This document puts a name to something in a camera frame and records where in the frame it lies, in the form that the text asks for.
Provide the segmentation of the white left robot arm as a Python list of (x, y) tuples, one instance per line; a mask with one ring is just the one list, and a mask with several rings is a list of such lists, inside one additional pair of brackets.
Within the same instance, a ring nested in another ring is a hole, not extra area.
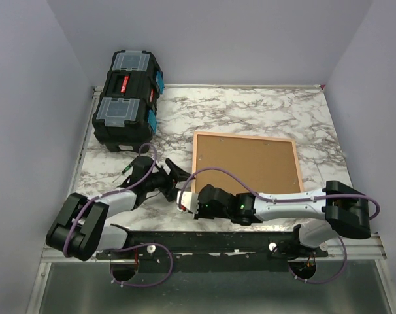
[(136, 157), (125, 170), (131, 174), (115, 190), (94, 197), (70, 194), (46, 235), (46, 245), (64, 256), (87, 261), (96, 251), (111, 249), (119, 258), (133, 253), (134, 243), (122, 227), (105, 226), (106, 219), (138, 208), (155, 190), (168, 202), (176, 199), (176, 185), (190, 174), (171, 159), (169, 171), (148, 156)]

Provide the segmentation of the pink picture frame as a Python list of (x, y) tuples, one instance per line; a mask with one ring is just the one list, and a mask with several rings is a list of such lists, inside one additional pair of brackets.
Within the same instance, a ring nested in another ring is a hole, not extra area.
[(298, 193), (304, 190), (293, 139), (195, 131), (192, 171), (219, 167), (256, 192)]

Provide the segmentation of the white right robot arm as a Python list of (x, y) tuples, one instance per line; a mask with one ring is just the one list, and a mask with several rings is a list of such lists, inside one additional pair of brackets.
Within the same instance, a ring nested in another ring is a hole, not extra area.
[(294, 194), (231, 194), (206, 185), (188, 209), (195, 218), (225, 218), (249, 226), (282, 218), (305, 218), (289, 241), (293, 254), (304, 256), (337, 237), (368, 239), (371, 236), (369, 204), (372, 198), (339, 182), (325, 188)]

